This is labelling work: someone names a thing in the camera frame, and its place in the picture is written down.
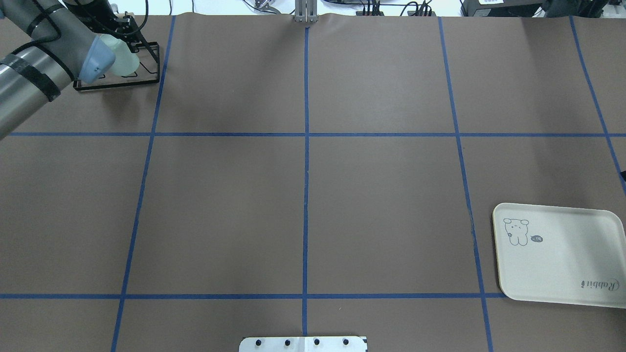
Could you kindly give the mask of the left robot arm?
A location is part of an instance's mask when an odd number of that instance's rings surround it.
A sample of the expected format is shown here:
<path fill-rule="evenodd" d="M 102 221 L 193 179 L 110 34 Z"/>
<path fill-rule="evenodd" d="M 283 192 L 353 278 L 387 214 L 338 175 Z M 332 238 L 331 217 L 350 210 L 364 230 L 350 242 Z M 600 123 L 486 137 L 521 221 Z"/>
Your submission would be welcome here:
<path fill-rule="evenodd" d="M 31 40 L 1 59 L 1 136 L 8 136 L 76 80 L 91 83 L 112 50 L 58 0 L 3 0 L 1 17 Z"/>

